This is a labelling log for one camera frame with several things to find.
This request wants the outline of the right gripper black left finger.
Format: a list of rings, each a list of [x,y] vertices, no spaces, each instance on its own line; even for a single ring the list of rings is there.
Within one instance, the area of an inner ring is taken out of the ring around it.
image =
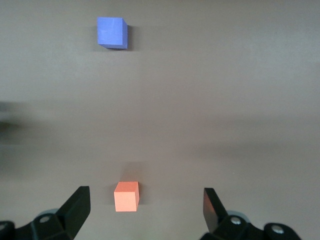
[[[90,187],[80,186],[55,212],[14,231],[16,240],[73,240],[91,211]]]

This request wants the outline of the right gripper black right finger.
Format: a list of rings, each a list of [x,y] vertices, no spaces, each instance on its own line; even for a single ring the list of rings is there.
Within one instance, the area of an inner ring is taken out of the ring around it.
[[[203,191],[203,215],[208,232],[203,240],[264,240],[264,232],[238,214],[229,214],[216,191]]]

